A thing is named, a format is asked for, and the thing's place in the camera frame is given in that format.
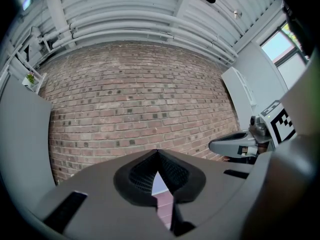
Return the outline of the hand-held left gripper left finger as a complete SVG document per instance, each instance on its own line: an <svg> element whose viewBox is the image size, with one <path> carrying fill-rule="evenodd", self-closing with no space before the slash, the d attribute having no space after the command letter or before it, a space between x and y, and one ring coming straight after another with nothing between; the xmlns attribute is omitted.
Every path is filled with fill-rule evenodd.
<svg viewBox="0 0 320 240"><path fill-rule="evenodd" d="M172 240L152 196L155 149L89 166L48 192L37 217L70 240Z"/></svg>

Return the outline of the white louvered cabinet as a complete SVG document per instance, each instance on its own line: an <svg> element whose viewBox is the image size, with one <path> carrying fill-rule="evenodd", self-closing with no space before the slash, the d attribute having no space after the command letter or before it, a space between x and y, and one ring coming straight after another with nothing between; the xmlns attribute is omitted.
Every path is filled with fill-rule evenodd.
<svg viewBox="0 0 320 240"><path fill-rule="evenodd" d="M235 108L239 128L247 130L250 126L251 117L255 115L254 110L257 106L247 79L234 67L227 69L221 77Z"/></svg>

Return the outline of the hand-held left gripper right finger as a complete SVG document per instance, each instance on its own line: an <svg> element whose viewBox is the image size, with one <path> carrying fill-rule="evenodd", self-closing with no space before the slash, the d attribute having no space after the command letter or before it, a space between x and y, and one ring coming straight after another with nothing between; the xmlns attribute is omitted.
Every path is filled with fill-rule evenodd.
<svg viewBox="0 0 320 240"><path fill-rule="evenodd" d="M159 173L173 195L172 229L160 240L241 240L252 204L245 194L253 165L158 151Z"/></svg>

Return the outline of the white metal shelving unit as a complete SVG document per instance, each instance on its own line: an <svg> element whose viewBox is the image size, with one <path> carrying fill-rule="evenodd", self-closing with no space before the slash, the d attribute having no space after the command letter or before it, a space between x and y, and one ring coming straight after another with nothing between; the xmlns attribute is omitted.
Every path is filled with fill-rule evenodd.
<svg viewBox="0 0 320 240"><path fill-rule="evenodd" d="M32 87L32 90L38 95L40 92L40 89L42 85L44 84L45 80L47 78L47 73L45 72L39 80L35 80L35 84Z"/></svg>

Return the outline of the grey ceiling pipes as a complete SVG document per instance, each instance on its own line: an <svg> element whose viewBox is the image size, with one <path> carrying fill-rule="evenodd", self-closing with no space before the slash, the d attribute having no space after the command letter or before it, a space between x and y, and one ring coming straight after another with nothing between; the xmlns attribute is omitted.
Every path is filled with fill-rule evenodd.
<svg viewBox="0 0 320 240"><path fill-rule="evenodd" d="M139 10L99 13L76 20L42 38L57 51L67 45L78 47L117 41L167 44L199 53L221 63L232 64L237 52L212 32L171 15Z"/></svg>

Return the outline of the potted plant with pink flowers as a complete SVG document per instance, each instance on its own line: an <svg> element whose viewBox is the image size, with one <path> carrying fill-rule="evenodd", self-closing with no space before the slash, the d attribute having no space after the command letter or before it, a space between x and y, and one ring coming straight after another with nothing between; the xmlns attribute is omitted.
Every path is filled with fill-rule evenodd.
<svg viewBox="0 0 320 240"><path fill-rule="evenodd" d="M31 88L34 84L35 84L35 76L33 72L29 72L26 74L26 76L24 77L22 84L26 87Z"/></svg>

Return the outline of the window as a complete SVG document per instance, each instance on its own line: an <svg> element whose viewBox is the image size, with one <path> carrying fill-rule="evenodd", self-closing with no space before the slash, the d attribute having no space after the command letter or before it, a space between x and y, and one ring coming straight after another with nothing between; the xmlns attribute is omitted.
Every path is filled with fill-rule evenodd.
<svg viewBox="0 0 320 240"><path fill-rule="evenodd" d="M305 72L309 56L285 21L260 44L262 50L278 69L288 89L298 81Z"/></svg>

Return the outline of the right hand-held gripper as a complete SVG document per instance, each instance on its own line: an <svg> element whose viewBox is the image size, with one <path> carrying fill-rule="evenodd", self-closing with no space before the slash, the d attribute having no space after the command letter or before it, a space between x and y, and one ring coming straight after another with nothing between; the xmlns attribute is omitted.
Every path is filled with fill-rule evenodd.
<svg viewBox="0 0 320 240"><path fill-rule="evenodd" d="M250 118L249 131L239 131L211 140L208 148L229 158L255 157L274 151L282 142L294 138L293 122L279 100Z"/></svg>

